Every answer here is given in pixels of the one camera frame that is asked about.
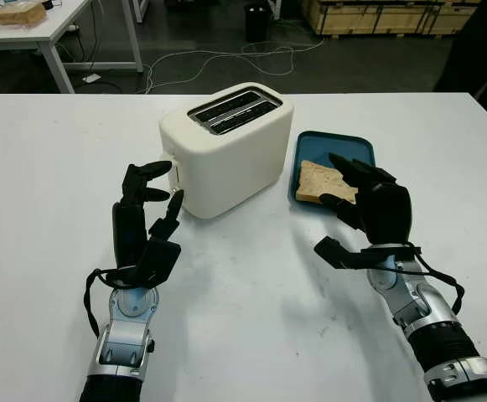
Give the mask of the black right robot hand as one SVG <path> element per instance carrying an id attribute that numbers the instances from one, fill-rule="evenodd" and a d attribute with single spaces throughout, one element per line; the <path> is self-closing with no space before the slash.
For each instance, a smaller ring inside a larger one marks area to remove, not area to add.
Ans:
<path id="1" fill-rule="evenodd" d="M 405 244 L 412 227 L 412 203 L 407 188 L 380 167 L 330 153 L 329 160 L 343 180 L 357 189 L 355 203 L 331 193 L 320 202 L 352 229 L 363 231 L 373 245 Z"/>

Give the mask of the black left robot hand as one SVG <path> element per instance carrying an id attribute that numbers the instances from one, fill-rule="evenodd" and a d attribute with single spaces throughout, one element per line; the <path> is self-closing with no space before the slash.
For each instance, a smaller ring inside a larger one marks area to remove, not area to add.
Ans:
<path id="1" fill-rule="evenodd" d="M 184 192 L 169 193 L 150 188 L 148 183 L 168 173 L 170 161 L 130 164 L 122 182 L 122 197 L 112 207 L 113 245 L 118 268 L 136 265 L 147 245 L 148 236 L 167 240 L 178 228 Z M 164 217 L 146 227 L 144 204 L 169 201 Z"/>

